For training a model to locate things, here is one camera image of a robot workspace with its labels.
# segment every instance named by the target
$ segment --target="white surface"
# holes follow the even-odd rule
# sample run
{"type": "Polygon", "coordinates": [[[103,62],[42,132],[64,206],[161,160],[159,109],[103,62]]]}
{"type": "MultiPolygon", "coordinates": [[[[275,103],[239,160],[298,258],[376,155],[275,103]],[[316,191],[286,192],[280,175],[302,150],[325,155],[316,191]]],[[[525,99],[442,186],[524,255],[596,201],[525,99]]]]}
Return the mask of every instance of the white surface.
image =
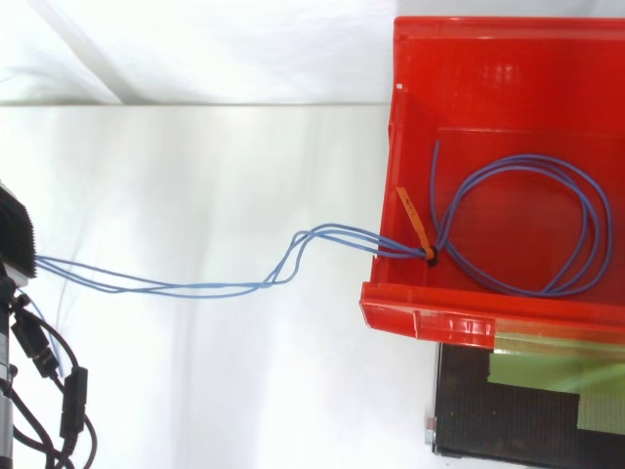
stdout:
{"type": "MultiPolygon", "coordinates": [[[[170,280],[264,277],[299,229],[377,231],[388,108],[0,108],[3,182],[39,252],[170,280]]],[[[229,300],[28,288],[90,370],[98,468],[495,468],[424,445],[436,347],[375,331],[365,253],[309,246],[288,285],[229,300]]],[[[53,435],[60,399],[18,347],[53,435]]],[[[26,430],[25,424],[19,421],[26,430]]],[[[88,438],[81,439],[81,467],[88,438]]],[[[16,445],[16,467],[43,458],[16,445]]]]}
{"type": "Polygon", "coordinates": [[[386,103],[397,15],[623,16],[620,0],[0,0],[0,103],[386,103]]]}

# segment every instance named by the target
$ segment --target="black wire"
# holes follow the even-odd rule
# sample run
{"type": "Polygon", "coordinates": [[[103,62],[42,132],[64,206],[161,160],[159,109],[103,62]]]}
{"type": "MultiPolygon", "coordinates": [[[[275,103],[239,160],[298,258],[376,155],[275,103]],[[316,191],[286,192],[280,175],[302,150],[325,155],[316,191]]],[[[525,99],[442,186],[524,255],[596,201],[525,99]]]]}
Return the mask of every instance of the black wire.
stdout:
{"type": "MultiPolygon", "coordinates": [[[[36,440],[33,440],[32,438],[28,437],[27,435],[25,435],[24,433],[22,433],[20,431],[20,429],[18,427],[16,427],[15,425],[13,426],[13,436],[15,437],[15,439],[20,442],[21,444],[23,444],[25,447],[29,447],[31,449],[34,449],[35,451],[39,451],[39,452],[46,452],[46,447],[42,444],[37,442],[36,440]]],[[[54,450],[54,455],[56,459],[59,459],[61,457],[61,452],[58,451],[57,449],[54,450]]],[[[65,469],[74,469],[74,465],[72,464],[71,461],[67,461],[65,463],[65,469]]]]}
{"type": "MultiPolygon", "coordinates": [[[[40,319],[39,317],[35,316],[33,313],[26,310],[24,307],[17,306],[14,308],[14,312],[16,315],[24,315],[28,317],[29,319],[34,320],[37,324],[39,324],[41,327],[43,327],[48,332],[50,332],[50,334],[55,339],[57,339],[57,342],[61,344],[61,346],[67,353],[67,356],[69,357],[69,360],[71,361],[71,365],[78,366],[78,359],[76,358],[76,355],[74,354],[74,352],[71,350],[71,347],[65,341],[65,339],[63,339],[63,336],[60,335],[51,325],[49,325],[47,322],[40,319]]],[[[54,376],[51,376],[51,379],[57,385],[57,388],[59,388],[61,393],[64,394],[64,385],[62,384],[59,377],[57,375],[54,375],[54,376]]],[[[83,469],[89,469],[91,465],[93,464],[94,459],[96,458],[96,453],[98,451],[98,436],[96,435],[96,429],[94,428],[93,424],[91,423],[91,420],[89,420],[89,417],[87,415],[85,415],[85,425],[87,426],[87,430],[89,431],[89,435],[91,437],[91,451],[89,453],[89,458],[87,459],[87,462],[85,463],[83,469]]],[[[75,444],[75,442],[68,442],[68,441],[65,441],[65,443],[75,444]]],[[[69,446],[66,447],[65,444],[63,444],[63,449],[69,449],[69,446]]],[[[69,460],[69,454],[67,453],[67,451],[61,451],[61,453],[62,453],[62,457],[57,463],[57,465],[55,466],[55,469],[61,469],[69,460]]]]}
{"type": "Polygon", "coordinates": [[[76,356],[74,355],[73,351],[71,350],[71,347],[69,347],[69,344],[67,342],[65,342],[65,339],[63,339],[63,336],[60,335],[57,332],[56,329],[54,329],[51,325],[49,325],[44,320],[42,320],[39,317],[35,316],[30,311],[24,309],[23,307],[14,308],[14,312],[15,312],[16,315],[24,315],[24,316],[28,317],[30,320],[34,320],[37,324],[39,324],[41,327],[43,327],[48,332],[50,332],[50,334],[55,339],[57,339],[57,342],[59,344],[61,344],[61,346],[64,348],[65,352],[67,353],[67,356],[69,357],[69,360],[71,361],[71,365],[72,366],[78,366],[78,359],[76,358],[76,356]]]}
{"type": "Polygon", "coordinates": [[[37,417],[32,414],[32,412],[28,409],[26,404],[21,400],[20,396],[18,396],[18,393],[16,393],[14,389],[11,389],[9,391],[9,397],[11,398],[11,401],[13,401],[13,404],[15,404],[20,413],[23,415],[23,417],[26,419],[28,424],[33,428],[37,436],[41,439],[43,449],[46,454],[46,469],[53,469],[55,467],[55,447],[52,444],[52,440],[50,439],[48,432],[46,432],[46,429],[43,428],[43,425],[39,423],[37,417]]]}
{"type": "MultiPolygon", "coordinates": [[[[52,376],[50,379],[54,381],[55,385],[57,385],[57,388],[59,388],[59,391],[63,393],[65,390],[65,387],[62,384],[59,377],[52,376]]],[[[87,462],[83,466],[83,469],[89,469],[91,465],[94,463],[94,459],[96,459],[96,453],[98,452],[98,435],[96,435],[96,429],[94,428],[93,423],[91,423],[91,420],[89,420],[89,417],[87,415],[85,415],[85,425],[87,426],[87,430],[89,431],[89,436],[91,437],[91,451],[89,452],[89,458],[87,459],[87,462]]]]}

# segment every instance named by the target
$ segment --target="red plastic bin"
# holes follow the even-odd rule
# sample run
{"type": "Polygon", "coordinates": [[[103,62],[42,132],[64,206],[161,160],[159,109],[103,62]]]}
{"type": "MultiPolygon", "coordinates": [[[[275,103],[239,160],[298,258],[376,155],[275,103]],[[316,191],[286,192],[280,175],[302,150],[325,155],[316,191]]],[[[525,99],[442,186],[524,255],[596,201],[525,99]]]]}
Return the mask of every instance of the red plastic bin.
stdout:
{"type": "MultiPolygon", "coordinates": [[[[575,164],[604,188],[614,246],[599,284],[562,299],[493,293],[444,251],[430,269],[420,259],[378,257],[362,287],[366,322],[486,348],[504,330],[625,344],[624,77],[623,20],[397,19],[382,235],[419,245],[396,194],[404,187],[436,241],[429,177],[440,141],[439,218],[462,181],[485,164],[543,153],[575,164]]],[[[450,238],[489,274],[536,290],[563,265],[580,227],[574,194],[539,175],[510,172],[466,196],[450,238]]]]}

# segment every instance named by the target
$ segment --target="blue cable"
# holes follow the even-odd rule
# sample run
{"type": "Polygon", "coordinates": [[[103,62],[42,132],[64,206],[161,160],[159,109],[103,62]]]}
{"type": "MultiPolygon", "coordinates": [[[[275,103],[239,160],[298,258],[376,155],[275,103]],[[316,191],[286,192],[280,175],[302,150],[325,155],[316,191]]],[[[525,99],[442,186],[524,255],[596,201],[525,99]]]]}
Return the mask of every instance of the blue cable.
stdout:
{"type": "Polygon", "coordinates": [[[472,279],[480,283],[481,285],[495,290],[497,292],[507,294],[507,295],[519,295],[519,296],[530,296],[530,297],[538,297],[538,298],[553,298],[553,297],[562,297],[575,295],[577,293],[582,293],[593,286],[595,286],[601,277],[604,275],[605,270],[609,264],[609,260],[612,254],[612,244],[613,244],[613,234],[612,234],[612,214],[609,208],[609,202],[607,201],[607,197],[605,196],[604,190],[601,186],[592,179],[588,174],[580,170],[579,168],[573,166],[566,161],[562,161],[557,158],[553,158],[552,156],[545,156],[541,154],[517,154],[513,156],[507,156],[505,158],[498,159],[493,163],[490,163],[480,170],[473,173],[469,176],[461,185],[456,194],[454,195],[451,204],[445,211],[441,220],[438,219],[437,211],[436,211],[436,201],[435,201],[435,182],[436,182],[436,172],[437,172],[437,163],[438,163],[438,153],[440,149],[440,143],[437,142],[434,151],[434,158],[432,162],[432,172],[430,174],[430,211],[432,215],[432,220],[434,221],[435,228],[438,232],[437,239],[437,249],[446,249],[451,258],[461,267],[461,269],[472,279]],[[586,196],[585,193],[581,191],[579,186],[574,182],[574,180],[566,174],[565,170],[568,170],[584,181],[586,181],[599,195],[602,205],[604,207],[605,213],[605,254],[604,260],[602,261],[601,267],[597,271],[594,277],[588,280],[586,283],[579,285],[577,287],[573,287],[573,285],[580,280],[588,269],[591,267],[593,262],[595,261],[598,250],[600,239],[603,237],[604,227],[599,222],[599,217],[597,215],[597,211],[595,207],[591,203],[590,199],[586,196]],[[497,278],[494,278],[479,269],[475,264],[470,262],[467,258],[465,258],[456,247],[449,240],[449,231],[451,229],[451,223],[453,221],[453,217],[458,210],[460,202],[462,198],[476,185],[497,174],[501,174],[507,171],[526,171],[532,173],[538,173],[544,176],[547,176],[555,181],[561,183],[567,189],[573,191],[580,200],[582,206],[582,230],[577,242],[577,245],[573,249],[573,252],[566,260],[562,268],[558,271],[558,273],[552,278],[552,280],[540,291],[532,291],[526,290],[523,288],[518,288],[512,286],[508,283],[505,283],[497,278]],[[592,227],[588,224],[588,215],[590,215],[590,221],[592,227]],[[591,234],[591,231],[594,232],[594,241],[592,244],[591,252],[586,259],[583,267],[567,282],[564,284],[557,286],[558,281],[563,277],[563,275],[568,271],[573,262],[579,257],[581,252],[581,248],[584,244],[584,240],[587,235],[591,234]]]}
{"type": "MultiPolygon", "coordinates": [[[[553,158],[551,156],[545,156],[540,154],[517,154],[504,157],[484,166],[483,168],[469,176],[459,187],[449,207],[447,207],[442,218],[439,220],[435,204],[435,182],[438,164],[438,153],[439,142],[437,142],[435,146],[432,171],[430,175],[430,209],[432,219],[434,221],[434,226],[438,233],[436,248],[438,251],[442,251],[443,249],[446,250],[449,253],[449,256],[462,268],[462,270],[469,277],[473,278],[475,281],[486,286],[487,288],[500,293],[543,298],[561,297],[581,293],[595,286],[597,282],[601,279],[601,277],[605,273],[605,270],[607,269],[612,252],[612,216],[609,208],[609,203],[607,201],[607,197],[605,196],[604,191],[599,186],[599,184],[597,184],[597,182],[595,182],[589,175],[584,173],[579,168],[573,166],[572,164],[559,160],[557,158],[553,158]],[[449,239],[451,224],[463,197],[484,180],[508,171],[524,171],[549,177],[562,184],[566,189],[575,193],[575,195],[577,195],[577,197],[579,198],[581,204],[582,229],[579,240],[575,248],[573,249],[573,252],[566,260],[562,268],[558,271],[554,278],[552,278],[551,281],[540,291],[532,291],[519,288],[490,276],[489,274],[475,266],[468,259],[466,259],[449,239]],[[572,176],[577,176],[578,178],[584,180],[599,195],[604,207],[605,227],[602,225],[602,223],[600,223],[598,212],[593,206],[593,203],[590,201],[588,196],[580,189],[572,176]],[[560,284],[563,276],[568,272],[569,268],[578,259],[586,238],[593,235],[593,233],[594,240],[592,242],[591,252],[589,253],[588,258],[584,262],[582,268],[568,281],[560,284]],[[593,265],[595,259],[597,258],[600,250],[600,239],[603,237],[605,238],[606,242],[604,260],[601,264],[601,267],[592,278],[590,278],[581,285],[577,285],[579,280],[581,280],[581,278],[586,275],[586,273],[593,265]]],[[[37,256],[36,263],[37,266],[44,271],[50,272],[51,274],[57,275],[59,277],[63,277],[68,281],[74,282],[76,284],[86,286],[88,288],[92,288],[94,290],[104,293],[143,293],[168,296],[173,298],[192,299],[230,298],[246,295],[259,289],[270,288],[291,281],[299,272],[302,256],[304,254],[306,246],[309,244],[309,242],[316,238],[336,242],[354,249],[365,251],[376,256],[390,257],[396,259],[425,259],[426,257],[425,251],[422,248],[412,248],[409,246],[405,246],[397,241],[394,241],[379,234],[374,234],[367,230],[350,227],[347,225],[328,223],[319,225],[318,227],[315,227],[309,231],[300,231],[295,233],[291,239],[291,243],[286,250],[286,253],[280,259],[278,264],[265,277],[265,279],[256,282],[170,283],[120,274],[118,272],[102,269],[88,264],[67,261],[65,259],[59,259],[50,256],[37,256]],[[283,276],[282,274],[284,266],[294,252],[296,254],[293,269],[290,274],[283,276]],[[143,283],[145,286],[126,287],[119,284],[107,283],[104,281],[95,281],[87,277],[81,276],[76,272],[72,272],[69,267],[74,267],[78,270],[83,271],[91,271],[107,277],[143,283]],[[238,291],[221,294],[189,294],[173,292],[173,290],[212,290],[224,288],[237,289],[238,291]]]]}

